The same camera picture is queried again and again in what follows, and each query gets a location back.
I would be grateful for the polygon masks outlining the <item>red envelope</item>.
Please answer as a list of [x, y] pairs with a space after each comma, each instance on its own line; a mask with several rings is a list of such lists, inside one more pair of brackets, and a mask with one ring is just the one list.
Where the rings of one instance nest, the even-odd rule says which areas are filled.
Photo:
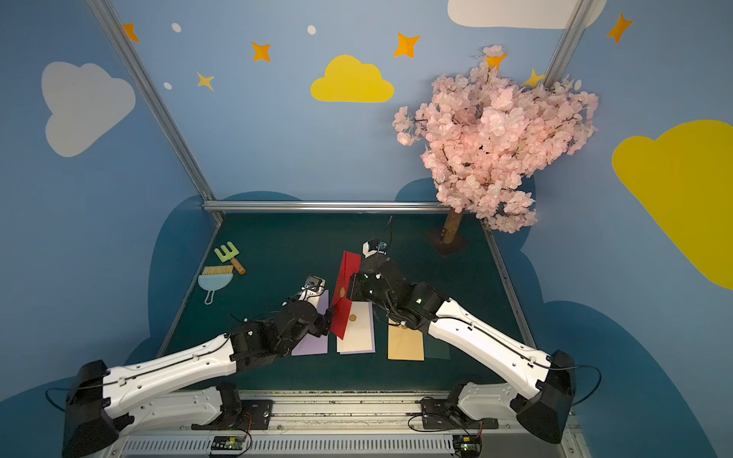
[[329, 310], [333, 314], [331, 333], [339, 339], [346, 335], [347, 323], [352, 307], [349, 299], [349, 288], [352, 276], [359, 272], [361, 256], [355, 253], [344, 252], [337, 276], [336, 286]]

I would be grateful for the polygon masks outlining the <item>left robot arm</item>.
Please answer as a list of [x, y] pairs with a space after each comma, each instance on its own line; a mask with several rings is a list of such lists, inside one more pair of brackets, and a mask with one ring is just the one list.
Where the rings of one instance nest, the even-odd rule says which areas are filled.
[[246, 322], [195, 347], [131, 366], [84, 364], [68, 389], [62, 455], [84, 457], [112, 445], [135, 425], [133, 410], [202, 381], [261, 368], [286, 357], [307, 335], [328, 335], [333, 312], [287, 302], [266, 320]]

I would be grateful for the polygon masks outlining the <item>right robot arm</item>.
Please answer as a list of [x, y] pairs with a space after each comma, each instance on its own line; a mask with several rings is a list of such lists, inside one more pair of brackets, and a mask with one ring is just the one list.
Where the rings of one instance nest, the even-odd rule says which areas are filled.
[[576, 395], [570, 355], [519, 343], [431, 285], [410, 282], [382, 252], [347, 254], [338, 279], [336, 299], [369, 302], [395, 324], [458, 348], [503, 379], [503, 385], [458, 385], [444, 404], [446, 416], [472, 422], [513, 416], [538, 439], [561, 442]]

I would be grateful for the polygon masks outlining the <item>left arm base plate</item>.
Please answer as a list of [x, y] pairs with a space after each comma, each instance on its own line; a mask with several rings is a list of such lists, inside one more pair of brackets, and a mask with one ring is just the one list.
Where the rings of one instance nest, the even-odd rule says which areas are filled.
[[225, 402], [221, 413], [206, 425], [192, 425], [193, 431], [266, 431], [269, 428], [272, 400]]

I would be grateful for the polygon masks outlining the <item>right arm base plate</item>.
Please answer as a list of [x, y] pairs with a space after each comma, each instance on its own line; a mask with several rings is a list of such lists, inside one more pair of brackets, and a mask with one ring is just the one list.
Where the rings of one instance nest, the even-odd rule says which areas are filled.
[[457, 406], [447, 399], [424, 397], [419, 401], [420, 414], [418, 418], [422, 429], [427, 431], [447, 431], [448, 429], [498, 429], [499, 423], [494, 418], [473, 420], [463, 413]]

